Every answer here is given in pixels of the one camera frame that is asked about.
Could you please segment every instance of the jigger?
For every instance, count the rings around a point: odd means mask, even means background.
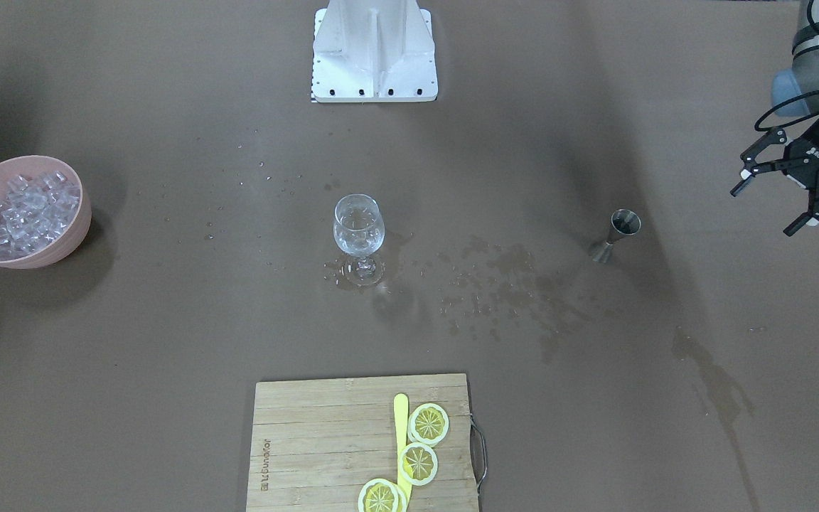
[[[606,263],[611,258],[611,248],[615,242],[626,237],[637,234],[640,230],[641,221],[636,213],[630,210],[615,210],[611,214],[611,226],[609,236],[603,242],[596,242],[589,248],[589,256],[594,262]]]

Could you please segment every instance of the clear glass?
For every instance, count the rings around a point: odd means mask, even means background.
[[[380,279],[382,269],[373,253],[384,243],[384,220],[377,202],[365,194],[350,194],[334,208],[334,240],[351,256],[346,275],[357,284]]]

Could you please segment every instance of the yellow utensil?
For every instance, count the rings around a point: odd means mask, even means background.
[[[412,484],[400,473],[400,452],[407,447],[407,421],[410,418],[410,399],[403,393],[394,395],[394,425],[397,428],[397,487],[407,495],[407,506],[410,503]]]

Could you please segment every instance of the cutting board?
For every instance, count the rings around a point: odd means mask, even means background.
[[[478,512],[464,373],[258,383],[248,512],[355,512],[371,479],[397,481],[393,399],[441,405],[451,419],[435,447],[435,480],[413,487],[407,512]]]

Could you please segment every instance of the white plastic mount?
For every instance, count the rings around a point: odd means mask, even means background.
[[[314,50],[314,101],[438,97],[432,14],[416,0],[331,0],[315,13]]]

